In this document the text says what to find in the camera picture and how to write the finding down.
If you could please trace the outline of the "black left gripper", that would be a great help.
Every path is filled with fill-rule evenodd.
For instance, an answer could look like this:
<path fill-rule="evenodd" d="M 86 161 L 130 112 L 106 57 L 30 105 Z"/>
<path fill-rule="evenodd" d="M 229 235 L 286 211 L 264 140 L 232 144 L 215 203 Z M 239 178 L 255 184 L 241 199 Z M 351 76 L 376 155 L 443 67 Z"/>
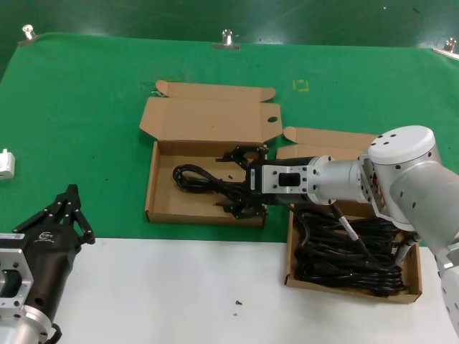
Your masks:
<path fill-rule="evenodd" d="M 19 308 L 29 306 L 53 319 L 80 245 L 95 243 L 77 185 L 70 184 L 12 232 L 1 235 L 1 308 L 19 317 Z"/>

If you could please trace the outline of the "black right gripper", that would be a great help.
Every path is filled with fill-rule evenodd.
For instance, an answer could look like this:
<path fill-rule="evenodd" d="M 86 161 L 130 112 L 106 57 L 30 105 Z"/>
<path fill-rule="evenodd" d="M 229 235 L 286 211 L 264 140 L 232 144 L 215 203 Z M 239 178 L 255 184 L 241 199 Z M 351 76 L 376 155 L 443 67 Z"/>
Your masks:
<path fill-rule="evenodd" d="M 252 199 L 217 202 L 225 213 L 236 219 L 264 219 L 266 205 L 312 204 L 309 196 L 312 184 L 308 181 L 313 156 L 267 159 L 265 146 L 237 145 L 230 152 L 216 158 L 216 162 L 233 162 L 246 171 L 245 185 Z"/>

